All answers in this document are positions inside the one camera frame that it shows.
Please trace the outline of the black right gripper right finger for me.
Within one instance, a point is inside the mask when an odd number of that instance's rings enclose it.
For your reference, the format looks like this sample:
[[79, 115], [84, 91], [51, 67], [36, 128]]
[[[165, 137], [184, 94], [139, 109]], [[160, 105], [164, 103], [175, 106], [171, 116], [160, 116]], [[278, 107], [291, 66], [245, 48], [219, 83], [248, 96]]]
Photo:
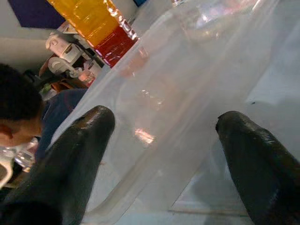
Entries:
[[238, 111], [218, 117], [216, 132], [231, 178], [256, 225], [300, 223], [300, 163], [267, 129]]

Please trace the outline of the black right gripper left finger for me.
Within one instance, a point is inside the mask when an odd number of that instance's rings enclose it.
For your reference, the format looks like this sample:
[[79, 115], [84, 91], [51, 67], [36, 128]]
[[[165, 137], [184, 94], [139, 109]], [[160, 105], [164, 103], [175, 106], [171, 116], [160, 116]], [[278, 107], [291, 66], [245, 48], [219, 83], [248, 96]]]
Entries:
[[114, 128], [101, 105], [75, 120], [1, 203], [1, 224], [80, 224]]

